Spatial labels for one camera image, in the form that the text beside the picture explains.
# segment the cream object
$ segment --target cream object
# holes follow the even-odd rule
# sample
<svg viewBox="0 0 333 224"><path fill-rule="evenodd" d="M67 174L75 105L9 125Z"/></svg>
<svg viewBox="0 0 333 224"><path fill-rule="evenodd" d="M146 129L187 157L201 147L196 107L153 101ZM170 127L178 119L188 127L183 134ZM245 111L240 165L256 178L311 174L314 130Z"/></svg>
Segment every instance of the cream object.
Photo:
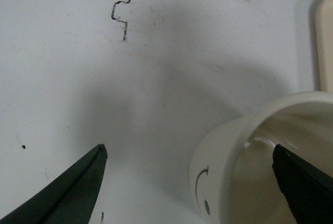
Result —
<svg viewBox="0 0 333 224"><path fill-rule="evenodd" d="M333 93L333 0L323 0L316 12L321 90Z"/></svg>

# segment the cup rim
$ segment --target cup rim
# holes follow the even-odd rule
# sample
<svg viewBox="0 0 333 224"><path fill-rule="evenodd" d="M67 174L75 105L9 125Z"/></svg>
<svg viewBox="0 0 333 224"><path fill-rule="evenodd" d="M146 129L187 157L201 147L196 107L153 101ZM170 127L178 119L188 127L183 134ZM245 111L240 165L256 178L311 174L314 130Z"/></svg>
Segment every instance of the cup rim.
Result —
<svg viewBox="0 0 333 224"><path fill-rule="evenodd" d="M225 173L222 179L222 187L220 191L220 205L227 206L227 211L220 212L221 220L229 220L229 198L232 176L239 154L243 148L244 140L247 140L265 120L277 112L290 106L311 102L333 104L333 94L324 91L305 91L294 93L266 104L258 113L249 117L246 126L236 138L226 161Z"/></svg>

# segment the white wall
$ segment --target white wall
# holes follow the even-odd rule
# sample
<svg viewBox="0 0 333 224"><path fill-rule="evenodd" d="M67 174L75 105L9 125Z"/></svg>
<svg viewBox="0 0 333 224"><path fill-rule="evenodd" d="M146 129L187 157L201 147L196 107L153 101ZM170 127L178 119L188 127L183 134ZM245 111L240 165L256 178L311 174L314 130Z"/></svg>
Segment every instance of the white wall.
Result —
<svg viewBox="0 0 333 224"><path fill-rule="evenodd" d="M0 218L105 143L91 223L202 223L200 139L318 88L320 0L117 1L0 0Z"/></svg>

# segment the black curved line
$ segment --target black curved line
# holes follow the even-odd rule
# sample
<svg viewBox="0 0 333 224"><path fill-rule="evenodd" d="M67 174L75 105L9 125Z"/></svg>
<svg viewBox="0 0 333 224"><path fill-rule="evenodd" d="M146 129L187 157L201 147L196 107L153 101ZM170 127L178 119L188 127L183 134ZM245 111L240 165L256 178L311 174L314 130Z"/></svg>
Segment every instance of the black curved line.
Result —
<svg viewBox="0 0 333 224"><path fill-rule="evenodd" d="M125 1L118 1L118 2L114 3L113 8L112 8L112 13L111 13L112 20L124 23L124 37L123 37L123 41L125 41L127 39L127 26L128 26L128 22L124 21L124 20L120 20L119 18L115 18L114 17L114 11L116 10L116 5L118 5L120 3L129 4L129 3L131 3L131 0L127 0L127 2L125 2Z"/></svg>
<svg viewBox="0 0 333 224"><path fill-rule="evenodd" d="M206 173L208 175L208 169L209 169L209 166L207 166L206 169L204 169L203 171L201 171L197 177L197 181L196 181L196 199L197 199L197 204L198 204L198 207L199 207L199 210L201 212L201 209L200 209L200 205L199 205L199 201L198 201L198 192L197 192L197 186L198 186L198 180L199 180L199 177L203 174L203 173Z"/></svg>

